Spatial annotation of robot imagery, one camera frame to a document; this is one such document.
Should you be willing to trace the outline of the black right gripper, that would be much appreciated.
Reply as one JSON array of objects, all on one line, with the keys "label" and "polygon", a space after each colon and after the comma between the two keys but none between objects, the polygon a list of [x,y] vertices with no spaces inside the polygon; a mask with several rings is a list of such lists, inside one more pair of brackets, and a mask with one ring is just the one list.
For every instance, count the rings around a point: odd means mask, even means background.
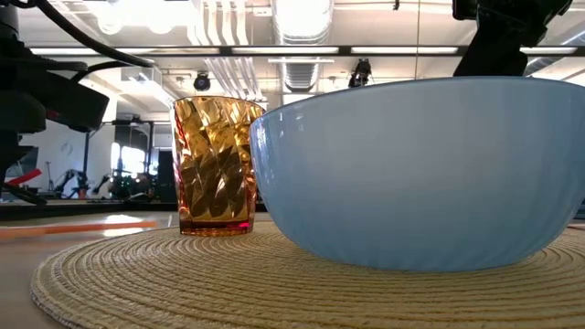
[{"label": "black right gripper", "polygon": [[546,33],[547,27],[543,24],[526,26],[509,20],[479,21],[453,76],[522,76],[527,67],[527,55],[520,48],[535,47]]}]

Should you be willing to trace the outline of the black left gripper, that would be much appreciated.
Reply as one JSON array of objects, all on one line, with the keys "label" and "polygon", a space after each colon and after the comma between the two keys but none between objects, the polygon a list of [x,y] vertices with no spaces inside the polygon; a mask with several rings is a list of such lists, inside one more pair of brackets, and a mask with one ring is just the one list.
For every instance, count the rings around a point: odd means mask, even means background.
[{"label": "black left gripper", "polygon": [[46,121],[97,130],[110,99],[38,65],[0,59],[0,131],[39,133]]}]

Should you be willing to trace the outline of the orange drinking straw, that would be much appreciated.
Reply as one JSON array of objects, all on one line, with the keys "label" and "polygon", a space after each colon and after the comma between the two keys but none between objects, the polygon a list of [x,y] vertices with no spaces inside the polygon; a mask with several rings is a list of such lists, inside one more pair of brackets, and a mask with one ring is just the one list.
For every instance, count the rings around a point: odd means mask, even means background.
[{"label": "orange drinking straw", "polygon": [[53,226],[28,226],[28,227],[6,227],[0,228],[0,239],[30,238],[53,234],[69,234],[79,232],[90,232],[109,229],[127,228],[154,228],[154,221],[124,222],[124,223],[101,223],[101,224],[76,224],[76,225],[53,225]]}]

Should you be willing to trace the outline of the light blue bowl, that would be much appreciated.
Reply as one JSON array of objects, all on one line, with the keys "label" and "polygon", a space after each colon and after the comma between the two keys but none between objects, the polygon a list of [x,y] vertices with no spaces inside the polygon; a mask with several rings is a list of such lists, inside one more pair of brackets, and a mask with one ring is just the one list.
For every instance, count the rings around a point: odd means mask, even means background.
[{"label": "light blue bowl", "polygon": [[585,200],[585,87],[521,77],[408,80],[270,111],[250,128],[261,197],[316,256],[474,271],[554,241]]}]

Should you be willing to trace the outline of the amber faceted plastic cup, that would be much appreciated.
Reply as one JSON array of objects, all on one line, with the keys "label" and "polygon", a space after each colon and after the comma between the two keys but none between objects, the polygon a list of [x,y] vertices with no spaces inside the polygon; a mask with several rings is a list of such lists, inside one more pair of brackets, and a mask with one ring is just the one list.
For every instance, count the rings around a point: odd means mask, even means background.
[{"label": "amber faceted plastic cup", "polygon": [[252,232],[257,184],[250,126],[263,113],[254,102],[230,97],[192,96],[174,102],[170,120],[183,235]]}]

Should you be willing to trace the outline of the red background bar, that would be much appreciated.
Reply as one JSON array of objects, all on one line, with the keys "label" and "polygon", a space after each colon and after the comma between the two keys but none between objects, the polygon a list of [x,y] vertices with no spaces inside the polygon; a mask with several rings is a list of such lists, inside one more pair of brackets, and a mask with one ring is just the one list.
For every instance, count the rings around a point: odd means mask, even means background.
[{"label": "red background bar", "polygon": [[36,168],[36,169],[34,169],[34,170],[24,174],[24,175],[21,175],[19,177],[16,177],[16,178],[13,178],[13,179],[7,181],[7,183],[11,186],[19,186],[21,184],[24,184],[24,183],[40,176],[41,174],[42,174],[42,171],[40,169]]}]

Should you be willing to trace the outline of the white ceiling air unit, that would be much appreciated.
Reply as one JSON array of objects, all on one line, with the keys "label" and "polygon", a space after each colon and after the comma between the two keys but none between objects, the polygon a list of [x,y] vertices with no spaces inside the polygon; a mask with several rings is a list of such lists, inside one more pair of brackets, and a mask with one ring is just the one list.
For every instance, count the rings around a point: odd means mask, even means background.
[{"label": "white ceiling air unit", "polygon": [[154,83],[158,86],[162,85],[162,72],[157,67],[141,68],[141,67],[126,67],[121,68],[122,81],[137,81],[141,84]]}]

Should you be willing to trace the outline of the black oval background object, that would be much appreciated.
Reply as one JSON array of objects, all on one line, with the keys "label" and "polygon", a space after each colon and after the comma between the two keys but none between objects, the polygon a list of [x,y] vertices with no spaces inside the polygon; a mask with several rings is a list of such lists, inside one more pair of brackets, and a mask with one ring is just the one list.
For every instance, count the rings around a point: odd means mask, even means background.
[{"label": "black oval background object", "polygon": [[41,206],[46,205],[47,200],[41,196],[38,196],[22,187],[19,186],[12,186],[8,183],[3,183],[1,185],[2,190],[6,191],[18,199],[21,199],[29,204]]}]

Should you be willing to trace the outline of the dark background cabinet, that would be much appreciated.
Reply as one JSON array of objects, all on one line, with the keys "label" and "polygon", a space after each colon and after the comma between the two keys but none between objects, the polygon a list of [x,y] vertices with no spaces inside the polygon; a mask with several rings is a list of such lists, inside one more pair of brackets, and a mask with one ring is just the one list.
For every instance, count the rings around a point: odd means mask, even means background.
[{"label": "dark background cabinet", "polygon": [[174,161],[171,151],[159,151],[157,172],[161,201],[163,203],[176,203]]}]

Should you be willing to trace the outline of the black ceiling light bar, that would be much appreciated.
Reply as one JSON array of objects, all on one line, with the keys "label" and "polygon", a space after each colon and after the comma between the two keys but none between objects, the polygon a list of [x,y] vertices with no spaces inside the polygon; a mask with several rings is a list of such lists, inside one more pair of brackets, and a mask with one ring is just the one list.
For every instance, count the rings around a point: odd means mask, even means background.
[{"label": "black ceiling light bar", "polygon": [[[467,46],[220,46],[116,48],[138,57],[462,57]],[[529,57],[585,58],[585,46],[521,48]],[[90,48],[31,48],[47,57],[97,57]]]}]

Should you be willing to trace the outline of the round woven straw placemat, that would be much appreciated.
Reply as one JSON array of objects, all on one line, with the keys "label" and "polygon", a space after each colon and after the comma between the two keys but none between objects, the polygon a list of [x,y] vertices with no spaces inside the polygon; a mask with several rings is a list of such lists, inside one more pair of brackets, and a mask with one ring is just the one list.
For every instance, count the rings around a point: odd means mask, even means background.
[{"label": "round woven straw placemat", "polygon": [[323,260],[266,222],[165,228],[64,249],[30,291],[72,329],[585,329],[585,229],[511,266],[435,273]]}]

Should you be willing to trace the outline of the black background post frame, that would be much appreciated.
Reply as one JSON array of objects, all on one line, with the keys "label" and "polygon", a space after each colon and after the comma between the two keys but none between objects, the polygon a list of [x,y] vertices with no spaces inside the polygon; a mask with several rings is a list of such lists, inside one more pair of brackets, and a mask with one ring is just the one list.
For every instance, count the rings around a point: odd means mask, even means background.
[{"label": "black background post frame", "polygon": [[152,162],[154,124],[136,120],[104,122],[86,134],[83,172],[95,183],[104,175],[147,173]]}]

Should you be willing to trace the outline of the black metal table frame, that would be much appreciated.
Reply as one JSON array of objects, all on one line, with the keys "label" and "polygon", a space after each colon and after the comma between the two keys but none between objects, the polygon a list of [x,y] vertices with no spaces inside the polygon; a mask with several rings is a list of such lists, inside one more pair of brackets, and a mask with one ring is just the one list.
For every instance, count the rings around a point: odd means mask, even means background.
[{"label": "black metal table frame", "polygon": [[176,203],[50,202],[45,205],[0,204],[0,221],[72,217],[117,212],[176,212]]}]

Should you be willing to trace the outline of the silver ceiling air duct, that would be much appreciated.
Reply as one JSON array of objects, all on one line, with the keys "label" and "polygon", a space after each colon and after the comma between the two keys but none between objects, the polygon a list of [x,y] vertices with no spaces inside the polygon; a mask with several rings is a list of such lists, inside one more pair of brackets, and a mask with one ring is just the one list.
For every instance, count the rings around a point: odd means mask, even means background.
[{"label": "silver ceiling air duct", "polygon": [[[326,43],[335,0],[271,0],[275,41],[286,46]],[[317,82],[319,64],[281,64],[284,86],[291,92],[309,92]]]}]

